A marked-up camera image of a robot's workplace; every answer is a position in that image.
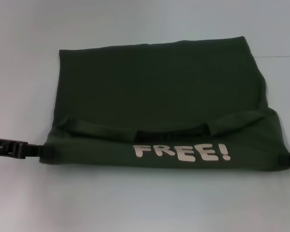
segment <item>green cloth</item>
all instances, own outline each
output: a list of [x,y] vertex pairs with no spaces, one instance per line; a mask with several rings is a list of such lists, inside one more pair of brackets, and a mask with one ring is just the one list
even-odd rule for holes
[[44,163],[282,170],[277,113],[244,37],[60,50]]

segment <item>white backdrop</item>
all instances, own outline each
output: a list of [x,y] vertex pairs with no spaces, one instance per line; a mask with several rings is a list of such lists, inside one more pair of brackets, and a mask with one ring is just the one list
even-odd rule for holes
[[[290,149],[290,0],[0,0],[0,138],[42,144],[58,50],[245,36]],[[290,232],[290,170],[0,158],[0,232]]]

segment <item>exclamation mark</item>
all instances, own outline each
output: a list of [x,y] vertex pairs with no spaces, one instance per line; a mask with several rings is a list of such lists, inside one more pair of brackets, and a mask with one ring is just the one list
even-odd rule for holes
[[222,153],[222,157],[224,158],[224,160],[230,160],[231,157],[229,156],[229,153],[228,153],[228,150],[227,150],[227,147],[224,145],[224,144],[219,144],[219,149],[220,149],[220,152]]

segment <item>table surface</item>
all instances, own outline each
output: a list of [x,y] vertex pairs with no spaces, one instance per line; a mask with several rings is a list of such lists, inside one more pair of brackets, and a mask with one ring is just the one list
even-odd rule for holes
[[[290,150],[290,0],[0,0],[0,138],[42,144],[58,50],[245,36]],[[0,232],[290,232],[290,170],[43,165],[0,157]]]

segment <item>white lettering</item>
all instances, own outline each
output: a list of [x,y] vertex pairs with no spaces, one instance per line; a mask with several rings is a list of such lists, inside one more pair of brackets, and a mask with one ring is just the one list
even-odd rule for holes
[[157,156],[162,156],[162,152],[164,151],[165,153],[169,154],[170,156],[174,156],[175,152],[170,150],[169,146],[165,145],[154,145],[154,150],[157,154]]
[[204,150],[204,148],[213,147],[212,144],[198,144],[198,145],[195,145],[194,147],[200,153],[203,160],[215,161],[215,160],[219,159],[218,156],[216,156],[216,155],[209,155],[209,154],[215,154],[214,150]]
[[175,146],[174,147],[177,152],[177,157],[180,161],[188,161],[188,162],[194,162],[195,157],[194,156],[187,156],[185,153],[194,153],[192,150],[193,147],[191,146]]
[[219,149],[222,153],[222,157],[224,160],[226,161],[229,161],[231,159],[231,157],[229,156],[229,153],[228,153],[228,150],[227,150],[227,147],[224,145],[224,144],[218,144],[219,146]]
[[137,157],[142,157],[143,151],[151,151],[150,146],[147,145],[134,145],[133,147]]

